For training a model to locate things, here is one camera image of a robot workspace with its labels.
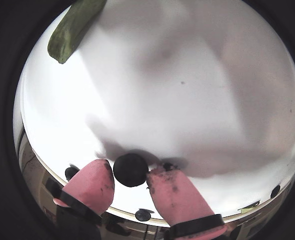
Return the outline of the pink padded gripper finger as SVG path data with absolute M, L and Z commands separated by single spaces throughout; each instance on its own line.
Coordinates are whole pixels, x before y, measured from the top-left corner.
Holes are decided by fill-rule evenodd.
M 218 240 L 227 231 L 183 171 L 166 164 L 146 174 L 153 204 L 170 228 L 165 240 Z
M 100 240 L 101 215 L 114 199 L 115 181 L 106 159 L 80 169 L 64 187 L 48 179 L 46 189 L 56 204 L 56 227 L 61 240 Z

